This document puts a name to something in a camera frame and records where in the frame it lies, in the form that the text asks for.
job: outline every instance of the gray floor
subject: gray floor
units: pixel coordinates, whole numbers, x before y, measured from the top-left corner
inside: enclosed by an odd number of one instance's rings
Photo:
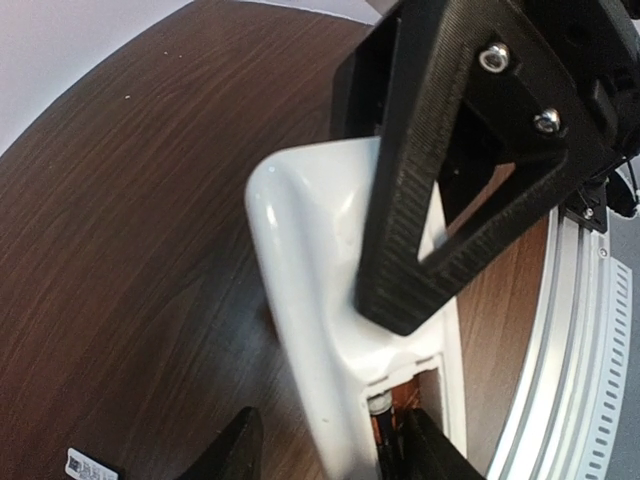
[[[640,159],[634,161],[634,168],[640,177]],[[628,176],[627,172],[623,167],[623,175]],[[633,270],[634,295],[629,370],[607,479],[635,480],[640,478],[640,219],[612,214],[610,228],[613,256]]]

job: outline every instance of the wooden table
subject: wooden table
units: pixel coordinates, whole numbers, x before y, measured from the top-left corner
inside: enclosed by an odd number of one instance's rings
[[[101,64],[3,156],[3,478],[66,478],[73,446],[129,479],[172,479],[244,405],[263,415],[263,478],[321,478],[242,196],[266,155],[328,138],[334,69],[366,31],[196,2]],[[545,235],[543,223],[460,296],[480,470],[522,364]]]

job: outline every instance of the screw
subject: screw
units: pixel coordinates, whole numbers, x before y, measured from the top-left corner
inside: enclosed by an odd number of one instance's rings
[[[509,66],[509,47],[504,43],[492,43],[484,50],[478,60],[487,72],[502,73]]]
[[[562,126],[560,114],[553,108],[547,108],[540,115],[536,115],[533,118],[533,124],[535,125],[536,130],[547,135],[558,133]]]

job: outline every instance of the barcode label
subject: barcode label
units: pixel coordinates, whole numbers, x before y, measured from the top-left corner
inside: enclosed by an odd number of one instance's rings
[[[77,450],[67,451],[65,473],[75,480],[118,480],[118,474]]]

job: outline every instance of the dark brown wooden surface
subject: dark brown wooden surface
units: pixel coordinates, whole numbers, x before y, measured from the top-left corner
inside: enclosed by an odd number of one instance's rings
[[[333,71],[365,32],[197,2],[100,65],[3,156],[2,478],[66,478],[75,447],[128,479],[172,479],[244,405],[264,419],[263,478],[321,478],[242,196],[266,155],[327,138]],[[460,298],[481,469],[522,363],[543,244],[544,225]]]

